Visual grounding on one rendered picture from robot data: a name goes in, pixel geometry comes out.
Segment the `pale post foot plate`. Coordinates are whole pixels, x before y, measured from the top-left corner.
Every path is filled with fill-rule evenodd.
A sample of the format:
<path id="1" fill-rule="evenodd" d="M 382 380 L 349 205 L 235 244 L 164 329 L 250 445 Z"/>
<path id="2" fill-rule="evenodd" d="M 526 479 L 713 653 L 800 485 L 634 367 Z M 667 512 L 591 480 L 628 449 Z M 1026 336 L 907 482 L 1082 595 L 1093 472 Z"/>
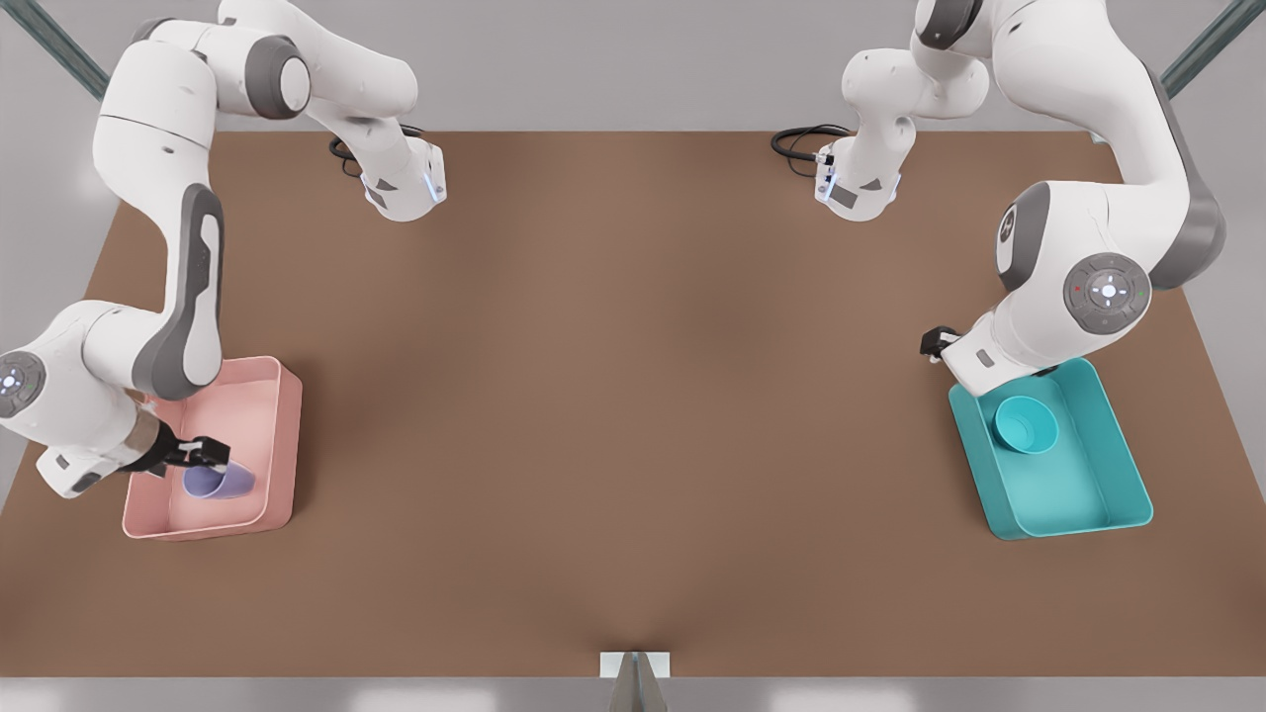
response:
<path id="1" fill-rule="evenodd" d="M 655 677 L 671 677 L 670 652 L 641 652 L 649 664 Z M 598 654 L 598 677 L 618 677 L 625 652 Z"/>

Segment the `purple cup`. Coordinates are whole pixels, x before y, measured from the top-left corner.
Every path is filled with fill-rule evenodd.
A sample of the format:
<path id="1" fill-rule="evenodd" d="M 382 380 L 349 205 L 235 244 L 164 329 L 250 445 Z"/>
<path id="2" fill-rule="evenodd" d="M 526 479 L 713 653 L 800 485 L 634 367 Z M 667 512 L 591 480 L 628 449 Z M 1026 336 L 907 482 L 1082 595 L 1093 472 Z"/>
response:
<path id="1" fill-rule="evenodd" d="M 225 466 L 190 466 L 182 475 L 185 494 L 203 500 L 246 497 L 256 486 L 256 475 L 239 462 Z"/>

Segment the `silver frame post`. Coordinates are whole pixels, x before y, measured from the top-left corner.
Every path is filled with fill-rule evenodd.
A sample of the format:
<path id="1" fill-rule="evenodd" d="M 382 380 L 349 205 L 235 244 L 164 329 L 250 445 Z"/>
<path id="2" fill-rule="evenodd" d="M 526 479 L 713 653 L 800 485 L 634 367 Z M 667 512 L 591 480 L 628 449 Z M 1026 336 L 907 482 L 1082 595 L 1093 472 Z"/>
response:
<path id="1" fill-rule="evenodd" d="M 3 9 L 24 32 L 46 49 L 46 53 L 66 68 L 97 103 L 108 91 L 110 77 L 94 58 L 72 39 L 72 35 L 49 16 L 38 0 L 0 0 Z"/>
<path id="2" fill-rule="evenodd" d="M 1263 13 L 1266 0 L 1231 0 L 1158 76 L 1167 96 L 1179 95 Z"/>
<path id="3" fill-rule="evenodd" d="M 623 652 L 606 712 L 668 712 L 646 652 Z"/>

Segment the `pink box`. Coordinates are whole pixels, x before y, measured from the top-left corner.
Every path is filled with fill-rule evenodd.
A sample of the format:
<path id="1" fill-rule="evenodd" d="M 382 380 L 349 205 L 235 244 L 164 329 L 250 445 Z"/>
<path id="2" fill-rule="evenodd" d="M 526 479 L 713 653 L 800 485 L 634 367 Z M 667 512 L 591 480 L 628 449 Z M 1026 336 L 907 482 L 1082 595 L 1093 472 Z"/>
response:
<path id="1" fill-rule="evenodd" d="M 284 527 L 292 511 L 303 383 L 271 356 L 227 359 L 216 379 L 189 400 L 146 398 L 177 437 L 204 435 L 230 447 L 230 462 L 253 475 L 241 497 L 192 497 L 182 467 L 166 478 L 132 474 L 122 527 L 130 538 L 192 541 Z"/>

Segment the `teal bowl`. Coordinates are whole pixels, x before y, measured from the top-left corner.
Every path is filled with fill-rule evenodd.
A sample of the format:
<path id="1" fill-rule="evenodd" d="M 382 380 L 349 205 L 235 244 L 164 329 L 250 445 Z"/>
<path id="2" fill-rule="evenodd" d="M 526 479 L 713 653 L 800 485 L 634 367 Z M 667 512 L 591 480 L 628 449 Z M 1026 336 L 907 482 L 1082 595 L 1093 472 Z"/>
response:
<path id="1" fill-rule="evenodd" d="M 1048 452 L 1061 433 L 1053 410 L 1031 397 L 1008 397 L 999 402 L 991 431 L 1000 446 L 1025 455 Z"/>

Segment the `teal box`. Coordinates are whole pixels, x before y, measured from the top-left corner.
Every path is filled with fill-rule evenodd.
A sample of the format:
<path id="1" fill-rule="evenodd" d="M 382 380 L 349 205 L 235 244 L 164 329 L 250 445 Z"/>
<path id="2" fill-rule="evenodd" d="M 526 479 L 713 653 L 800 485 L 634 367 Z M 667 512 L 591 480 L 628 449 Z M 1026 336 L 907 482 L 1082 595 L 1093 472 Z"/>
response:
<path id="1" fill-rule="evenodd" d="M 1031 397 L 1058 422 L 1052 450 L 1004 448 L 991 431 L 999 402 Z M 950 388 L 961 436 L 989 528 L 1003 540 L 1077 535 L 1147 524 L 1153 505 L 1096 369 L 1072 359 L 985 397 Z"/>

